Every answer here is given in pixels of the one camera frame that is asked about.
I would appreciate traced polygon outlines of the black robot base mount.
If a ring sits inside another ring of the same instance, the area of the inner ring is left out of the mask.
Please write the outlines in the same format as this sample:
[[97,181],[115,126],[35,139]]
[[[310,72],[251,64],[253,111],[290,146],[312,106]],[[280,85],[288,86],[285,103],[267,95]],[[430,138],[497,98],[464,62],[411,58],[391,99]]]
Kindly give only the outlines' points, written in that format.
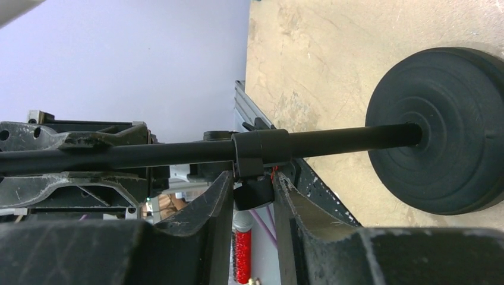
[[311,202],[323,209],[332,217],[353,227],[361,227],[361,223],[347,209],[341,199],[323,182],[319,175],[304,159],[293,159],[293,170],[286,170],[292,178],[294,186]]

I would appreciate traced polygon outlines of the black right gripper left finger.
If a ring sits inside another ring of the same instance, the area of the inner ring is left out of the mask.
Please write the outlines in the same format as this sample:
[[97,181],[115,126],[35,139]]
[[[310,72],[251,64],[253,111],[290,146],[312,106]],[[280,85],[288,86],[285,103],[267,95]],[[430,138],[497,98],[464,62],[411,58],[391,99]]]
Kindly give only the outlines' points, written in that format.
[[234,179],[223,172],[157,224],[60,220],[1,225],[2,284],[226,284]]

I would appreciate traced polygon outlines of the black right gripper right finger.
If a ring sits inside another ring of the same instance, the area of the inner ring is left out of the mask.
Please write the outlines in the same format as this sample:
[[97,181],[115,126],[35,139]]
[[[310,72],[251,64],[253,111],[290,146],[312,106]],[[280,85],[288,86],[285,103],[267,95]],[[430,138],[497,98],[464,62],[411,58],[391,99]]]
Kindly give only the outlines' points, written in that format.
[[282,284],[502,284],[503,232],[353,227],[281,172],[274,212]]

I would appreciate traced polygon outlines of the black microphone stand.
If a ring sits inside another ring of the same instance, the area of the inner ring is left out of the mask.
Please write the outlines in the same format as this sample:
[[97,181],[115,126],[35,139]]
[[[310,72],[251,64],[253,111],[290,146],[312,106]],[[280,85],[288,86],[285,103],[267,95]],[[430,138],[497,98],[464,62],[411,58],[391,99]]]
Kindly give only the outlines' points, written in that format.
[[384,186],[425,212],[457,215],[503,200],[503,61],[465,47],[417,52],[376,86],[363,128],[254,129],[229,140],[1,151],[1,176],[233,162],[257,182],[268,165],[368,152]]

